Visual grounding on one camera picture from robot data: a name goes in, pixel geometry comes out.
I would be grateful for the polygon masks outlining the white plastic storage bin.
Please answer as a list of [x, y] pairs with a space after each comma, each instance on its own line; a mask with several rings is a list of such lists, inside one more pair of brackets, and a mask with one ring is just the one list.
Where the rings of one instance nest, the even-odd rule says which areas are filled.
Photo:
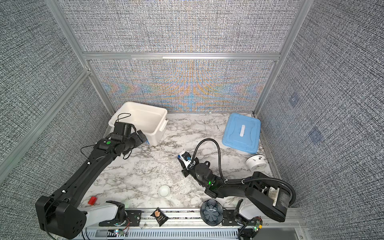
[[164, 108], [126, 102], [111, 117], [109, 126], [113, 127], [116, 121], [133, 124], [147, 137], [148, 145], [157, 146], [166, 131], [167, 114]]

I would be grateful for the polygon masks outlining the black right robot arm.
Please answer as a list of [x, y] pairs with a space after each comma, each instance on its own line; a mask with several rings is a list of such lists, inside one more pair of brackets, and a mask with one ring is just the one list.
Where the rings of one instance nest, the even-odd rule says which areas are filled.
[[261, 172], [254, 172], [244, 179], [225, 180], [213, 174], [208, 161], [193, 160], [188, 152], [184, 156], [179, 154], [177, 158], [184, 177], [192, 176], [205, 188], [205, 194], [213, 199], [246, 198], [261, 213], [280, 223], [286, 220], [288, 208], [296, 201], [296, 191], [290, 184]]

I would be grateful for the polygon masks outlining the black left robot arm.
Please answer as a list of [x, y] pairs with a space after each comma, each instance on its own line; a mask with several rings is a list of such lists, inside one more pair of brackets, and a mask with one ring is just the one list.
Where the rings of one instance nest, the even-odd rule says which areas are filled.
[[146, 141], [145, 134], [133, 124], [115, 122], [114, 131], [92, 146], [87, 160], [70, 179], [50, 196], [37, 200], [40, 228], [50, 238], [75, 238], [86, 227], [88, 213], [78, 207], [90, 186], [112, 161]]

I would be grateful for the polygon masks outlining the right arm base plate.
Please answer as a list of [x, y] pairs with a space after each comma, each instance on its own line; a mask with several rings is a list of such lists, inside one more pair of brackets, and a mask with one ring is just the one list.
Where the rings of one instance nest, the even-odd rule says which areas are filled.
[[229, 226], [240, 226], [236, 221], [235, 215], [234, 215], [234, 209], [224, 209], [223, 211], [223, 220], [222, 220], [222, 226], [229, 227]]

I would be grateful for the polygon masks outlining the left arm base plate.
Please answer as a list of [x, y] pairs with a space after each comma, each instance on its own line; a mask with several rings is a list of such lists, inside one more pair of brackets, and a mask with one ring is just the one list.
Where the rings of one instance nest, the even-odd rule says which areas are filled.
[[125, 210], [118, 211], [116, 223], [113, 225], [116, 227], [138, 227], [141, 222], [142, 211], [140, 210]]

